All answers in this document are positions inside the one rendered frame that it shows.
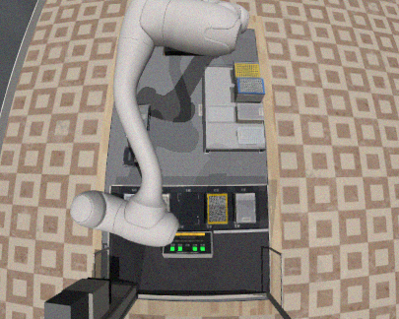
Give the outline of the cream one-well reservoir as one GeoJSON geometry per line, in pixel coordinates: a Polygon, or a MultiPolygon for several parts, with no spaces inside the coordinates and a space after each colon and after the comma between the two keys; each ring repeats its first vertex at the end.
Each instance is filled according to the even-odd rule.
{"type": "Polygon", "coordinates": [[[170,212],[170,194],[163,194],[163,197],[167,203],[167,210],[170,212]]]}

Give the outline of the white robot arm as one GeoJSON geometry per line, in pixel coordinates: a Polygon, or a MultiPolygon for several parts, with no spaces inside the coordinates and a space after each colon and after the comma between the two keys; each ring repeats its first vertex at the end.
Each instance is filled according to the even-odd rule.
{"type": "Polygon", "coordinates": [[[141,187],[129,201],[96,190],[78,194],[70,208],[75,223],[149,246],[173,242],[179,222],[163,199],[160,162],[137,102],[139,80],[155,46],[206,56],[228,55],[236,50],[248,22],[247,10],[226,1],[131,1],[117,43],[113,98],[141,169],[141,187]]]}

